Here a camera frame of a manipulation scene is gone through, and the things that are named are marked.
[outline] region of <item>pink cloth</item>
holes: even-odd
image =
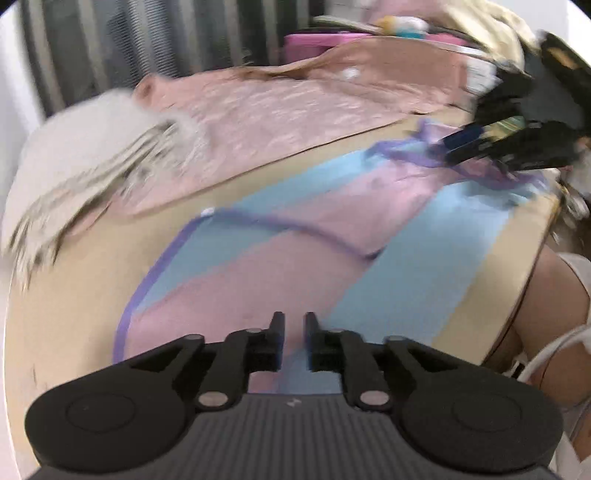
[[[305,219],[369,253],[383,248],[442,186],[458,178],[446,168],[393,161],[278,213]],[[201,333],[208,342],[222,341],[235,330],[266,327],[276,310],[286,315],[284,353],[289,355],[303,344],[304,314],[327,315],[369,265],[326,241],[294,232],[279,234],[134,315],[125,356],[189,333]],[[268,375],[256,378],[252,389],[268,389]]]
[[[425,42],[372,37],[281,67],[243,67],[178,80],[148,76],[135,98],[189,112],[208,162],[147,179],[111,209],[133,215],[338,138],[429,113],[461,98],[464,58]]]
[[[367,11],[364,21],[375,23],[386,15],[395,17],[419,17],[436,20],[443,13],[442,2],[445,0],[375,0]]]

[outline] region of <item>gray curtain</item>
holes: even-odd
[[[310,13],[310,0],[21,1],[47,115],[147,73],[277,63],[283,36],[306,27]]]

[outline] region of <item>white fabric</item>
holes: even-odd
[[[180,112],[137,105],[112,90],[58,113],[28,140],[8,195],[0,247],[16,255],[16,278],[51,264],[76,215],[127,178],[145,181],[159,168],[196,160],[204,135]]]
[[[589,294],[591,290],[591,262],[585,257],[576,254],[560,254],[560,256],[572,268]],[[590,313],[587,314],[587,323],[565,333],[542,348],[524,368],[517,380],[527,382],[532,374],[544,365],[557,351],[577,343],[583,343],[587,351],[591,353],[591,306]],[[582,418],[586,410],[586,403],[583,403],[581,407],[575,408],[577,410],[574,412],[576,421]],[[576,432],[576,426],[569,427],[569,430]],[[550,463],[550,468],[564,480],[591,480],[591,458],[587,458],[581,462],[566,434],[562,435],[560,439],[560,443]]]

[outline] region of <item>pink container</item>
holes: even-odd
[[[292,33],[286,35],[283,47],[285,63],[317,57],[326,50],[358,38],[371,37],[369,33]]]

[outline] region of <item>beige surface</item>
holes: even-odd
[[[432,116],[455,125],[468,120],[457,109]],[[13,290],[5,382],[21,473],[31,472],[35,465],[23,428],[26,409],[46,389],[109,365],[125,305],[187,221],[206,207],[228,205],[322,161],[378,140],[404,137],[416,121],[415,116],[295,155],[142,218],[117,220],[106,215],[87,234],[65,245],[55,266],[38,273],[26,293]],[[517,210],[435,347],[473,362],[487,354],[521,294],[553,205],[553,199],[538,199]]]

